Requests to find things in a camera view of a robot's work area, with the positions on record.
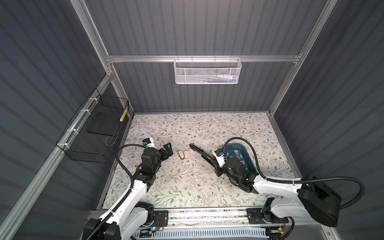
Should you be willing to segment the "black long stapler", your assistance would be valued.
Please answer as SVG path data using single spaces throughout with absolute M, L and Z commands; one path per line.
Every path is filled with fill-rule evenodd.
M 213 166 L 215 169 L 219 169 L 220 166 L 216 160 L 216 158 L 213 158 L 208 153 L 206 153 L 201 148 L 197 147 L 195 144 L 190 144 L 190 148 L 194 150 L 195 152 L 199 153 L 201 157 L 206 160 L 211 166 Z

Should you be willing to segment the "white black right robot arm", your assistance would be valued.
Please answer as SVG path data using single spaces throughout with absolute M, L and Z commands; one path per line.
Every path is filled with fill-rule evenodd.
M 264 216 L 270 222 L 273 218 L 311 217 L 316 222 L 328 226 L 338 225 L 341 196 L 322 182 L 299 184 L 296 179 L 287 184 L 274 182 L 250 172 L 237 157 L 225 159 L 216 157 L 218 166 L 239 189 L 246 193 L 274 195 L 266 201 Z

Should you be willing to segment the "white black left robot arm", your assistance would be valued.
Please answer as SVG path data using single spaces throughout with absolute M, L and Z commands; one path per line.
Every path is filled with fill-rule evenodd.
M 132 174 L 119 159 L 119 152 L 127 147 L 143 148 L 142 163 Z M 118 148 L 116 159 L 130 178 L 130 186 L 114 205 L 97 219 L 90 219 L 86 223 L 83 240 L 134 240 L 134 234 L 139 227 L 146 226 L 150 232 L 150 225 L 154 222 L 154 205 L 142 202 L 149 188 L 156 180 L 156 173 L 161 163 L 174 154 L 171 143 L 157 149 L 153 139 L 143 140 L 143 144 L 126 144 Z

